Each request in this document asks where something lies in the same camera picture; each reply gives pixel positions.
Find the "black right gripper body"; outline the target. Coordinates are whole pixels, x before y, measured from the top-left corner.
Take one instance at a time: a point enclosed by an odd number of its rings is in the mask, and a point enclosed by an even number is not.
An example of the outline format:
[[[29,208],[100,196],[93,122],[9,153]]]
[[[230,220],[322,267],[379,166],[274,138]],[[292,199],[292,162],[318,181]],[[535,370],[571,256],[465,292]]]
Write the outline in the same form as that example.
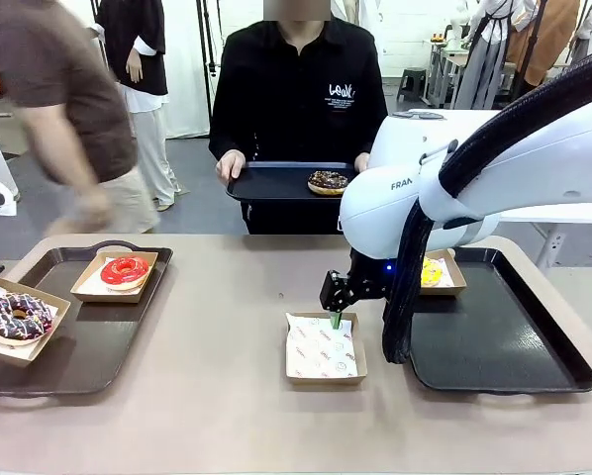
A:
[[[359,280],[359,300],[387,298],[391,289],[391,260],[373,259],[355,249],[350,251],[349,256],[347,276]]]

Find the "bystander left hand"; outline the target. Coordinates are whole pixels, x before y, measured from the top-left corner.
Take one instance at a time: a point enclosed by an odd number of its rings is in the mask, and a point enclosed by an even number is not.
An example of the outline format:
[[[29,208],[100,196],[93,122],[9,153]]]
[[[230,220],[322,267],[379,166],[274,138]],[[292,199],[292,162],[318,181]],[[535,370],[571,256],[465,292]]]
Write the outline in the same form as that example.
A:
[[[112,218],[111,203],[105,190],[96,185],[77,193],[77,217],[91,228],[104,228]]]

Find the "person right hand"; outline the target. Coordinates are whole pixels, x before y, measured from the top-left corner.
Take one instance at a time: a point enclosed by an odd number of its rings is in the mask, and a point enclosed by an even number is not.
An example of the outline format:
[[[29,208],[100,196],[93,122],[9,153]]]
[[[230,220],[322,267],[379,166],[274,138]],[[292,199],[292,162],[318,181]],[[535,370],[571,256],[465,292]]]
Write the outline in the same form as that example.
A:
[[[228,150],[218,161],[215,167],[220,181],[228,185],[231,181],[237,180],[246,165],[245,156],[237,149]]]

